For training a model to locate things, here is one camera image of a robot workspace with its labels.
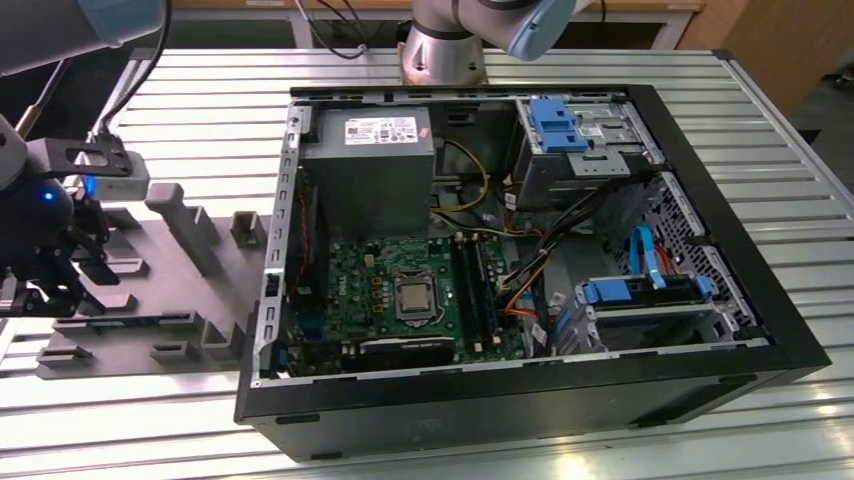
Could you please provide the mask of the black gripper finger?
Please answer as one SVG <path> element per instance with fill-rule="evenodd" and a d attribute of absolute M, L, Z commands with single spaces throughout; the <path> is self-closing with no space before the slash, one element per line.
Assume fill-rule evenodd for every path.
<path fill-rule="evenodd" d="M 42 248 L 2 259 L 4 318 L 70 318 L 105 313 L 106 306 L 81 281 L 71 250 Z"/>
<path fill-rule="evenodd" d="M 121 279 L 110 268 L 105 249 L 111 234 L 101 202 L 90 196 L 74 196 L 73 207 L 74 220 L 66 228 L 73 245 L 71 259 L 97 285 L 118 285 Z"/>

